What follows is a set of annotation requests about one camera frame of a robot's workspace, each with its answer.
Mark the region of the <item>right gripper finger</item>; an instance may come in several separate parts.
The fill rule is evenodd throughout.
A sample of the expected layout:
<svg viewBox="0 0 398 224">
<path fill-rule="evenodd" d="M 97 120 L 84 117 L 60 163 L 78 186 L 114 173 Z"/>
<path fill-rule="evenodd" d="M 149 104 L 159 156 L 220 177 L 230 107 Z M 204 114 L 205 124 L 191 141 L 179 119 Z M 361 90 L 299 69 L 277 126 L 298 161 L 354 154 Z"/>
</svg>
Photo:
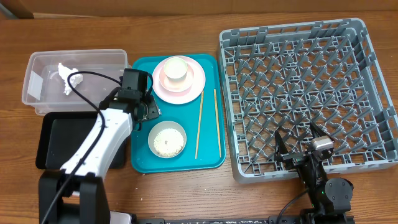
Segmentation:
<svg viewBox="0 0 398 224">
<path fill-rule="evenodd" d="M 325 133 L 316 123 L 314 123 L 313 121 L 310 122 L 310 130 L 311 130 L 311 134 L 313 136 L 314 139 L 316 138 L 330 138 L 330 136 Z"/>
<path fill-rule="evenodd" d="M 275 131 L 275 154 L 277 156 L 288 154 L 288 150 L 285 146 L 284 140 L 282 139 L 279 131 Z"/>
</svg>

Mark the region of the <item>white bowl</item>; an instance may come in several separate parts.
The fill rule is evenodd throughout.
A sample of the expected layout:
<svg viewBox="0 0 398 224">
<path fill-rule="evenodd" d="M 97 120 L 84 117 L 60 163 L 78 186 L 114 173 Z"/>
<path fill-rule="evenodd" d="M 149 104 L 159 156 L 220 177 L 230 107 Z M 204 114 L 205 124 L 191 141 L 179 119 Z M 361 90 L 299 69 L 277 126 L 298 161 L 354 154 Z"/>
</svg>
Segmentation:
<svg viewBox="0 0 398 224">
<path fill-rule="evenodd" d="M 155 151 L 155 149 L 154 149 L 154 139 L 155 139 L 155 136 L 156 136 L 161 130 L 167 129 L 167 128 L 173 128 L 173 129 L 176 129 L 176 130 L 178 130 L 179 132 L 181 132 L 181 134 L 183 135 L 183 138 L 184 138 L 184 147 L 183 147 L 183 149 L 185 148 L 186 143 L 187 143 L 187 135 L 186 135 L 185 130 L 181 127 L 181 125 L 179 125 L 179 124 L 176 123 L 175 121 L 162 121 L 162 122 L 156 124 L 156 125 L 151 129 L 151 131 L 149 132 L 149 136 L 148 136 L 148 145 L 149 145 L 150 150 L 151 150 L 156 156 L 158 156 L 158 157 L 160 157 L 160 158 L 165 158 L 165 159 L 173 158 L 173 157 L 162 157 L 162 156 L 160 156 L 160 155 Z"/>
</svg>

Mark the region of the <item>rice grains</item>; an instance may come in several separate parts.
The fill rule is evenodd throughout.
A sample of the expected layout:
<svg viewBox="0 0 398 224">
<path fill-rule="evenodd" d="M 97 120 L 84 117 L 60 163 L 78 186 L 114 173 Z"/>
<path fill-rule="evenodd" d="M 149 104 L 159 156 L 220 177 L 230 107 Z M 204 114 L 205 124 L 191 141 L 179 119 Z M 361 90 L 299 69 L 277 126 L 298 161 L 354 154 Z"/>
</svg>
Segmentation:
<svg viewBox="0 0 398 224">
<path fill-rule="evenodd" d="M 176 156 L 183 147 L 183 135 L 176 129 L 163 129 L 155 136 L 154 149 L 162 157 Z"/>
</svg>

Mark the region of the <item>wooden chopstick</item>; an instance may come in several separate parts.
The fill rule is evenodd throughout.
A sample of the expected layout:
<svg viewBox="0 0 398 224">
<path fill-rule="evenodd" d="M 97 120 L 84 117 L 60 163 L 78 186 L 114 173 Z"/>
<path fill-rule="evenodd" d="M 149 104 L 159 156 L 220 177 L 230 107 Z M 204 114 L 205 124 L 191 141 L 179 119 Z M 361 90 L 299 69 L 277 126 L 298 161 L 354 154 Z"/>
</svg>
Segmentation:
<svg viewBox="0 0 398 224">
<path fill-rule="evenodd" d="M 197 140 L 196 140 L 196 147 L 195 147 L 195 159 L 198 157 L 198 147 L 200 142 L 200 130 L 201 130 L 201 118 L 202 118 L 202 111 L 203 111 L 203 99 L 204 99 L 204 91 L 201 93 L 201 100 L 200 100 L 200 112 L 198 117 L 198 129 L 197 129 Z"/>
<path fill-rule="evenodd" d="M 215 101 L 215 117 L 216 117 L 216 128 L 217 128 L 217 138 L 218 138 L 218 152 L 219 152 L 219 157 L 221 158 L 221 156 L 222 156 L 221 134 L 220 134 L 220 121 L 219 121 L 219 116 L 218 116 L 218 100 L 217 100 L 216 89 L 213 90 L 213 95 L 214 95 L 214 101 Z"/>
</svg>

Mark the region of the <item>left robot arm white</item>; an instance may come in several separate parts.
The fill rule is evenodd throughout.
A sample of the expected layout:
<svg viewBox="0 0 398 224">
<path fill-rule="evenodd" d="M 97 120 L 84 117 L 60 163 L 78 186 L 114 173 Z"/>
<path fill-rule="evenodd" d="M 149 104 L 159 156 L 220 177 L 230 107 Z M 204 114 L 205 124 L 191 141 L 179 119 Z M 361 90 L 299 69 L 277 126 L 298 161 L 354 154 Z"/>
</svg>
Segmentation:
<svg viewBox="0 0 398 224">
<path fill-rule="evenodd" d="M 152 90 L 153 76 L 127 68 L 117 87 L 98 105 L 97 119 L 76 153 L 60 170 L 46 170 L 39 179 L 41 223 L 125 223 L 136 216 L 110 210 L 104 178 L 121 145 L 134 129 L 160 116 Z"/>
</svg>

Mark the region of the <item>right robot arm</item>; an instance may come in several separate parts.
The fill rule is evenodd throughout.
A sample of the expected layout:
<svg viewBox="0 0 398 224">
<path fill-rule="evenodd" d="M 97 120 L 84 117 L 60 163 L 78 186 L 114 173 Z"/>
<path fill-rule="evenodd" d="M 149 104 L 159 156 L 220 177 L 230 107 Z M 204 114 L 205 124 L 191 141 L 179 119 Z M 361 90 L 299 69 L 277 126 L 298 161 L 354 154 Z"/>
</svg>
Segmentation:
<svg viewBox="0 0 398 224">
<path fill-rule="evenodd" d="M 312 208 L 305 208 L 295 217 L 296 223 L 354 223 L 353 217 L 346 216 L 351 210 L 353 184 L 344 178 L 329 179 L 323 161 L 334 152 L 335 140 L 322 131 L 315 123 L 310 123 L 313 139 L 306 151 L 291 153 L 279 131 L 275 131 L 275 156 L 277 162 L 285 164 L 288 170 L 296 170 L 305 190 L 292 199 L 280 211 L 276 223 L 282 223 L 284 212 L 300 197 L 307 194 Z"/>
</svg>

